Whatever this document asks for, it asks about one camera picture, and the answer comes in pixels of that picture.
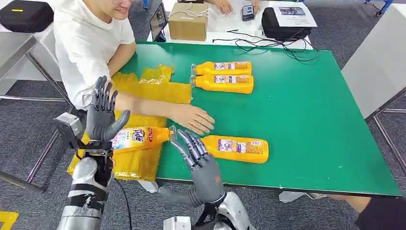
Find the black bag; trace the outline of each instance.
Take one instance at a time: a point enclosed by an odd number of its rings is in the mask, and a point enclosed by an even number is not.
[[[312,30],[311,27],[280,27],[272,7],[264,9],[261,23],[266,37],[281,41],[305,38]]]
[[[41,32],[53,21],[54,11],[43,1],[15,0],[0,10],[0,24],[13,32]]]

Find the green table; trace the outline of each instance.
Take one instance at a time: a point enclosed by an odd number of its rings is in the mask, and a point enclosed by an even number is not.
[[[303,59],[315,51],[305,51]],[[252,94],[193,89],[192,105],[215,120],[212,134],[261,138],[264,164],[218,159],[227,184],[320,192],[400,196],[401,193],[329,51],[301,63],[282,49],[244,53],[236,46],[139,43],[122,72],[174,66],[172,82],[189,82],[190,65],[251,61]],[[190,180],[182,157],[165,143],[157,178]]]

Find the yellow bottle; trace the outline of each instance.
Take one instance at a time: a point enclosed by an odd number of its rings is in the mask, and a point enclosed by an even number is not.
[[[262,139],[209,135],[201,140],[207,152],[215,158],[257,164],[265,163],[268,159],[268,143]]]
[[[194,71],[196,73],[195,75],[204,75],[204,74],[251,75],[251,62],[249,62],[249,61],[233,61],[233,62],[207,61],[200,65],[193,64],[192,71]]]
[[[170,128],[149,126],[123,128],[112,140],[113,153],[143,150],[158,146],[162,142],[170,140],[174,128],[174,126]]]
[[[208,91],[237,92],[249,94],[254,87],[251,75],[213,75],[191,76],[192,86]]]

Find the blue chair leg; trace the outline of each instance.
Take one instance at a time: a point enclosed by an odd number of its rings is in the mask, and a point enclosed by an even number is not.
[[[148,0],[142,0],[142,5],[145,11],[148,11]]]
[[[392,4],[393,0],[386,0],[385,1],[385,5],[382,7],[382,9],[378,12],[380,12],[380,14],[385,13],[385,11],[388,9],[388,7]]]

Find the floor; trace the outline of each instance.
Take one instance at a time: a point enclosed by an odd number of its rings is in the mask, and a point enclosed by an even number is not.
[[[342,68],[352,53],[361,44],[379,18],[374,17],[376,9],[372,2],[354,0],[306,0],[318,28],[310,36],[318,48],[332,50],[338,65]],[[150,2],[150,10],[142,10],[141,0],[135,0],[130,20],[137,40],[146,40],[149,33],[149,19],[158,6],[159,0]],[[55,96],[56,92],[46,82],[18,81],[9,95]],[[396,102],[396,106],[406,108],[406,99]],[[67,111],[64,103],[27,103],[0,101],[0,168],[24,178],[35,164],[46,141],[52,136],[55,125],[52,119]],[[382,115],[394,143],[402,153],[406,153],[406,120],[402,115]],[[374,123],[368,123],[393,176],[403,194],[406,195],[406,175],[378,132]],[[0,210],[20,213],[13,230],[55,229],[70,188],[71,178],[65,172],[72,151],[58,139],[51,154],[44,162],[34,183],[44,186],[47,191],[37,194],[25,191],[0,181]],[[172,216],[191,216],[196,220],[201,209],[174,207],[165,204],[157,195],[149,194],[136,182],[122,182],[133,217],[133,229],[158,230],[162,221]],[[165,184],[180,191],[188,190],[186,184]],[[278,201],[278,190],[252,188],[228,188],[236,192],[244,203],[252,223],[259,230],[352,230],[357,229],[354,221],[356,213],[342,201],[331,199],[310,200],[301,197],[289,204]],[[113,184],[107,203],[102,229],[128,229],[128,216],[124,196],[117,184]]]

